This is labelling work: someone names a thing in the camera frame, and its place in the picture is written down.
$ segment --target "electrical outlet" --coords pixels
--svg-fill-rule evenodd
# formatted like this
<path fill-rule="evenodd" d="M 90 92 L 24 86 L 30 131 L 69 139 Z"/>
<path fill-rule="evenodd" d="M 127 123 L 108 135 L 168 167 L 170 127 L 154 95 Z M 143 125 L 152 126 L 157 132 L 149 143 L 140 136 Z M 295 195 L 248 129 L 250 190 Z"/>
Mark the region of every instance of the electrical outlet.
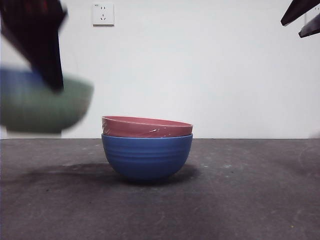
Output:
<path fill-rule="evenodd" d="M 110 2 L 95 2 L 92 5 L 93 26 L 114 26 L 115 6 Z"/>
<path fill-rule="evenodd" d="M 304 14 L 304 25 L 314 19 L 317 15 L 320 14 L 320 4 L 313 7 Z"/>

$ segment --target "pink bowl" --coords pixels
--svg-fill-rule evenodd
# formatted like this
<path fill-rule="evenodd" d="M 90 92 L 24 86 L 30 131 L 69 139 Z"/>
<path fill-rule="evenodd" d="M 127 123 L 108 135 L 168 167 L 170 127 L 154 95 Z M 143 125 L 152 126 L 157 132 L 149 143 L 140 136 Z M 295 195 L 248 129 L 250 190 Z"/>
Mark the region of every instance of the pink bowl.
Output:
<path fill-rule="evenodd" d="M 131 116 L 103 116 L 104 135 L 127 138 L 169 138 L 192 133 L 189 123 Z"/>

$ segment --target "gray floor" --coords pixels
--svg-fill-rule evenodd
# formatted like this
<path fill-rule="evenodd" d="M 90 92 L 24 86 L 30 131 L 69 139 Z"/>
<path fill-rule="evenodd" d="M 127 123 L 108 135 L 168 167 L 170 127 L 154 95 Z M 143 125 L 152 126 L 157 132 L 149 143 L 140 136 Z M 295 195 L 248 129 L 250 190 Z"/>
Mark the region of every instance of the gray floor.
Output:
<path fill-rule="evenodd" d="M 130 183 L 100 139 L 1 141 L 1 240 L 318 240 L 320 140 L 195 139 Z"/>

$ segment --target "outlet faceplate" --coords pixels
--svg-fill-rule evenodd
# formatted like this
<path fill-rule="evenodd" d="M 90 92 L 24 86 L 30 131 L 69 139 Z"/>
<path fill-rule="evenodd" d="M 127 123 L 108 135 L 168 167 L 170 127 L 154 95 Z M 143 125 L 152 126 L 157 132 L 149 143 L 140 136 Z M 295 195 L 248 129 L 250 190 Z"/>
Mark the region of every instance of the outlet faceplate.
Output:
<path fill-rule="evenodd" d="M 114 26 L 115 5 L 111 2 L 94 2 L 92 5 L 93 26 Z"/>

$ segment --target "bowl rim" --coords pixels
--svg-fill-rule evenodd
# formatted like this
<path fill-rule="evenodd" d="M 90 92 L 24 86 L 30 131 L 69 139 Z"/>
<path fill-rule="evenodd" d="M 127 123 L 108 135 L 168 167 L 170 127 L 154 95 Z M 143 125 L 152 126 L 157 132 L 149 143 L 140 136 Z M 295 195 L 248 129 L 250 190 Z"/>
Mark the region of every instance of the bowl rim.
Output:
<path fill-rule="evenodd" d="M 110 139 L 133 139 L 133 140 L 138 140 L 138 139 L 143 139 L 143 140 L 150 140 L 150 139 L 187 139 L 187 138 L 193 138 L 194 134 L 191 133 L 189 135 L 185 135 L 185 136 L 171 136 L 171 137 L 126 137 L 126 136 L 109 136 L 109 135 L 105 135 L 103 133 L 101 133 L 101 137 L 103 138 L 110 138 Z"/>
<path fill-rule="evenodd" d="M 183 126 L 181 125 L 167 125 L 167 124 L 152 124 L 152 123 L 144 123 L 144 122 L 132 122 L 132 121 L 127 121 L 127 120 L 116 120 L 112 119 L 113 117 L 117 118 L 131 118 L 131 119 L 145 119 L 145 120 L 158 120 L 158 121 L 166 121 L 166 122 L 171 122 L 175 124 L 184 124 Z M 161 118 L 149 118 L 149 117 L 139 117 L 139 116 L 123 116 L 123 115 L 108 115 L 108 116 L 102 116 L 102 119 L 108 120 L 108 121 L 113 121 L 113 122 L 120 122 L 120 123 L 125 123 L 125 124 L 139 124 L 139 125 L 151 125 L 151 126 L 162 126 L 162 127 L 178 127 L 178 128 L 193 128 L 193 124 L 183 122 L 183 121 L 173 121 L 173 120 L 166 120 L 166 119 L 161 119 Z"/>

